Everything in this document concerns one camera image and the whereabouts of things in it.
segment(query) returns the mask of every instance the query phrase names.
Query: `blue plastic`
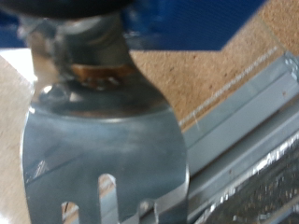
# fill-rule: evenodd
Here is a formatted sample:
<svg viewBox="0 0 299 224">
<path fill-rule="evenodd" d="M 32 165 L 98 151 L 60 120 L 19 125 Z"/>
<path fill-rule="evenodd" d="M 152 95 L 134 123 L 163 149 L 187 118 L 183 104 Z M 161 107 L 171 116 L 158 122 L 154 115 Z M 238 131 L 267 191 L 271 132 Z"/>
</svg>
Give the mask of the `blue plastic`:
<svg viewBox="0 0 299 224">
<path fill-rule="evenodd" d="M 220 50 L 265 0 L 135 0 L 122 12 L 130 49 Z M 0 48 L 23 47 L 0 13 Z"/>
<path fill-rule="evenodd" d="M 18 38 L 19 20 L 0 10 L 0 48 L 24 48 L 25 43 Z"/>
</svg>

